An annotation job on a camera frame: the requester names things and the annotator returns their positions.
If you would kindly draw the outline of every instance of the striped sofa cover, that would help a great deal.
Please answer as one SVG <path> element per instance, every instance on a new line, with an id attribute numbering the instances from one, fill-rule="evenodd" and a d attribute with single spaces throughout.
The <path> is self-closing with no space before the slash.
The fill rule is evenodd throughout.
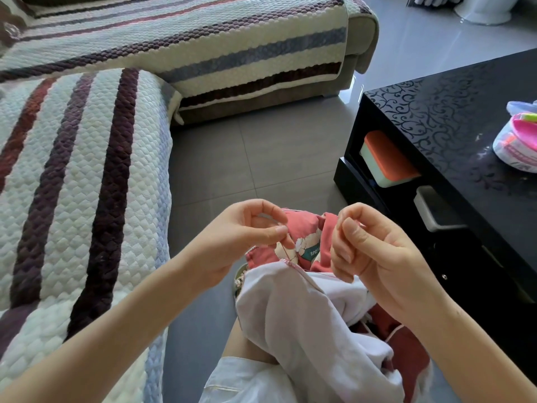
<path id="1" fill-rule="evenodd" d="M 153 74 L 110 69 L 0 100 L 0 390 L 168 261 L 179 99 Z M 106 402 L 162 401 L 165 340 Z"/>
<path id="2" fill-rule="evenodd" d="M 36 7 L 0 60 L 0 82 L 136 67 L 172 84 L 183 97 L 181 110 L 249 99 L 335 79 L 350 14 L 378 27 L 361 0 L 104 0 Z"/>

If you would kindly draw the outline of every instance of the white vase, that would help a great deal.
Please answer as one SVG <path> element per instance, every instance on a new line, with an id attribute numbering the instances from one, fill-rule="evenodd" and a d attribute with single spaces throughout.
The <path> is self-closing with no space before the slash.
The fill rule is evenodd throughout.
<path id="1" fill-rule="evenodd" d="M 518 0 L 464 0 L 455 13 L 475 24 L 498 25 L 511 19 L 511 9 Z"/>

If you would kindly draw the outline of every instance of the hand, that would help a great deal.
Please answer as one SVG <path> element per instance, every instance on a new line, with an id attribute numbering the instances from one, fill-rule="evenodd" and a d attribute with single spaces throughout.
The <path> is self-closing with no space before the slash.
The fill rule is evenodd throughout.
<path id="1" fill-rule="evenodd" d="M 358 275 L 380 306 L 407 326 L 416 316 L 423 317 L 424 308 L 447 298 L 406 233 L 363 203 L 339 213 L 331 257 L 338 278 L 352 282 Z"/>
<path id="2" fill-rule="evenodd" d="M 272 217 L 259 216 L 264 213 Z M 234 203 L 218 215 L 179 253 L 186 257 L 202 287 L 218 284 L 232 264 L 250 248 L 278 242 L 288 249 L 294 243 L 288 235 L 287 216 L 278 206 L 264 199 Z"/>

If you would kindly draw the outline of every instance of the orange lid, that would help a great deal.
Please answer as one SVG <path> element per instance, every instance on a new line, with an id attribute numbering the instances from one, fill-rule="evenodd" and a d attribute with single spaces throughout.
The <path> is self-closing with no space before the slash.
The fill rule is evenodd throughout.
<path id="1" fill-rule="evenodd" d="M 390 181 L 420 176 L 418 170 L 380 130 L 367 133 L 365 143 L 380 170 Z"/>

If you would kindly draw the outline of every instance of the person's right arm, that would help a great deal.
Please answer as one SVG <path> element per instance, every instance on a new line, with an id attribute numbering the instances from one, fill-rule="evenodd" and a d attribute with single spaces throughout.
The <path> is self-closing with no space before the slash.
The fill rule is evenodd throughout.
<path id="1" fill-rule="evenodd" d="M 363 203 L 348 206 L 339 214 L 331 255 L 335 275 L 344 281 L 358 275 L 418 337 L 463 402 L 537 402 L 537 387 L 447 295 L 396 223 Z"/>

